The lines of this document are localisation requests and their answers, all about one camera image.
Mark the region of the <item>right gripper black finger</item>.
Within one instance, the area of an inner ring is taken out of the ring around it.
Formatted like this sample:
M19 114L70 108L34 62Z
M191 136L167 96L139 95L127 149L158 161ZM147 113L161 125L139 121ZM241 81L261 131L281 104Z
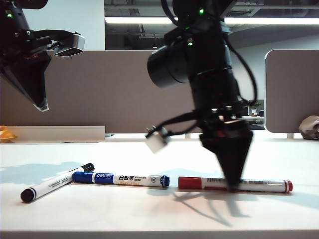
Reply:
M227 190L238 191L252 136L208 137L201 135L200 141L204 148L216 155L226 180Z

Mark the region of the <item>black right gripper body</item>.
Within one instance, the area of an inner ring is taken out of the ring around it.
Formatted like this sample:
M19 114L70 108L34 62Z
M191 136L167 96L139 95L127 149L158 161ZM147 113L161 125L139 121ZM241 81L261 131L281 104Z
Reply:
M201 141L236 139L250 141L253 133L248 123L242 119L245 101L216 103L197 101L198 126L202 129Z

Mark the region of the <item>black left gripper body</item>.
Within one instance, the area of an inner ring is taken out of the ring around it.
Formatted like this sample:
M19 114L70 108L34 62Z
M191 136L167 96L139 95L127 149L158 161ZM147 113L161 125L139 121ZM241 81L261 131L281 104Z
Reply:
M51 40L42 31L31 29L14 30L0 35L0 67L12 65L19 60L30 63L43 60L51 61L48 55L48 44Z

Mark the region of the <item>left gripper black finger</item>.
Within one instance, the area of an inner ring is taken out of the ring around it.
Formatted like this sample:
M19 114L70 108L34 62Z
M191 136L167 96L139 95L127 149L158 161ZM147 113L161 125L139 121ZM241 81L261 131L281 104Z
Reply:
M33 82L25 70L18 70L9 66L1 70L1 75L33 105Z
M41 112L49 110L44 73L50 61L22 59L7 66L7 79Z

